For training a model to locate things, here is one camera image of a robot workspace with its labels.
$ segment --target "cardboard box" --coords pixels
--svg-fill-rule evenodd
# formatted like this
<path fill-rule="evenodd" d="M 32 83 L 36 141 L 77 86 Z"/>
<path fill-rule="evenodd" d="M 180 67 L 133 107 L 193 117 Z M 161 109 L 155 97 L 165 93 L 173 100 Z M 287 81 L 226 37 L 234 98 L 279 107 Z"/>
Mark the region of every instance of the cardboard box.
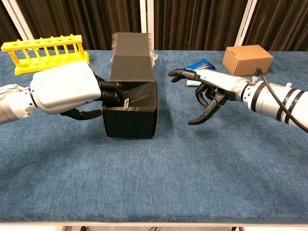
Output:
<path fill-rule="evenodd" d="M 124 107 L 103 106 L 106 134 L 114 138 L 152 138 L 157 127 L 158 99 L 149 35 L 117 33 L 114 38 L 110 80 L 121 84 L 128 103 Z"/>
<path fill-rule="evenodd" d="M 232 75 L 253 75 L 258 67 L 263 73 L 269 69 L 274 57 L 259 45 L 227 47 L 222 63 Z"/>

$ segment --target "yellow test tube rack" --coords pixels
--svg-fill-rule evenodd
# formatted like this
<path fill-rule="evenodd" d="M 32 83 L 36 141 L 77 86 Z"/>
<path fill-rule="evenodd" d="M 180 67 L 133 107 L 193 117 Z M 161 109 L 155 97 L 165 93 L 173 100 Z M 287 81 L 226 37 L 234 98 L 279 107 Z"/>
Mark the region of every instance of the yellow test tube rack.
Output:
<path fill-rule="evenodd" d="M 67 45 L 73 45 L 74 52 L 69 53 Z M 65 54 L 60 54 L 58 46 L 64 46 Z M 55 55 L 50 55 L 48 47 L 53 47 Z M 43 48 L 46 56 L 41 56 L 38 52 Z M 27 49 L 33 49 L 36 57 L 31 58 Z M 90 64 L 89 54 L 82 48 L 81 35 L 70 35 L 50 38 L 40 38 L 26 41 L 5 42 L 1 46 L 2 51 L 7 51 L 16 65 L 15 75 L 46 70 L 52 67 L 68 64 L 71 62 L 85 60 Z M 21 50 L 25 59 L 18 59 L 15 51 Z"/>

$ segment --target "blue package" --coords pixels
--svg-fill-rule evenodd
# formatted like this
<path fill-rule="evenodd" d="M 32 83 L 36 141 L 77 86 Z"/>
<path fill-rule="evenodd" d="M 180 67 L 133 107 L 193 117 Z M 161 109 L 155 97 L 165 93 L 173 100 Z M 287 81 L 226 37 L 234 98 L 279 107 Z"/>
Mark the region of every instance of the blue package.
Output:
<path fill-rule="evenodd" d="M 206 59 L 202 59 L 200 60 L 199 62 L 195 63 L 195 64 L 192 64 L 190 66 L 187 66 L 185 67 L 184 69 L 185 70 L 189 70 L 189 71 L 194 71 L 198 68 L 201 68 L 203 65 L 208 65 L 210 64 L 209 66 L 206 66 L 205 68 L 207 69 L 212 69 L 212 70 L 216 70 L 216 68 L 214 67 L 214 65 L 212 65 L 211 63 L 209 63 Z"/>

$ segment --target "white robotic hand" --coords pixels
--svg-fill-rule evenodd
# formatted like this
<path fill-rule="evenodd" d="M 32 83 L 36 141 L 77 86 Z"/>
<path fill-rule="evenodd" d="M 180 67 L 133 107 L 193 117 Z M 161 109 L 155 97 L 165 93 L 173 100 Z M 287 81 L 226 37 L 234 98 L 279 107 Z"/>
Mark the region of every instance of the white robotic hand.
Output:
<path fill-rule="evenodd" d="M 76 108 L 93 101 L 121 105 L 120 84 L 105 82 L 85 61 L 74 62 L 33 75 L 30 87 L 0 88 L 0 124 L 26 118 L 36 109 L 78 120 L 92 119 L 101 110 L 79 112 Z"/>
<path fill-rule="evenodd" d="M 227 101 L 244 102 L 246 106 L 257 113 L 285 122 L 291 126 L 300 127 L 308 132 L 308 93 L 303 90 L 281 86 L 267 82 L 261 69 L 257 69 L 252 81 L 244 78 L 228 75 L 216 70 L 199 69 L 188 71 L 176 69 L 169 76 L 172 82 L 181 79 L 200 81 L 200 86 L 195 90 L 199 103 L 205 108 L 205 112 L 198 118 L 188 122 L 189 125 L 198 125 L 206 122 Z M 203 97 L 212 100 L 209 104 Z"/>

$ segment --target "brown cardboard box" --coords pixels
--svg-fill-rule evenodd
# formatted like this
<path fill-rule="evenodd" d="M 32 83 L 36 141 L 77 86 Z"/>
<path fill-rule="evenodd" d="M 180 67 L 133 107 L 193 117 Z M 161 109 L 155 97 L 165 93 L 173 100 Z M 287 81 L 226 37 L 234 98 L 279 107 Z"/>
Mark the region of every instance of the brown cardboard box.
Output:
<path fill-rule="evenodd" d="M 258 67 L 263 73 L 269 69 L 274 57 L 259 45 L 227 47 L 222 63 L 236 76 L 253 75 Z"/>

